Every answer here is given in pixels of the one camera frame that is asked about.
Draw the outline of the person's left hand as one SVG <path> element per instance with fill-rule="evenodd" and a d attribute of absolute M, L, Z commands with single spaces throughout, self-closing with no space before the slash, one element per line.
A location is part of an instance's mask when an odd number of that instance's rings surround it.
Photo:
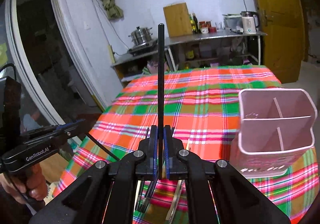
<path fill-rule="evenodd" d="M 42 168 L 40 164 L 35 164 L 30 169 L 32 174 L 28 177 L 27 181 L 25 182 L 26 184 L 21 182 L 16 177 L 11 177 L 11 180 L 13 181 L 12 183 L 6 174 L 1 174 L 1 185 L 3 189 L 20 204 L 25 204 L 25 201 L 22 199 L 17 189 L 21 193 L 29 193 L 29 196 L 37 201 L 43 200 L 48 194 L 46 179 L 42 174 Z"/>

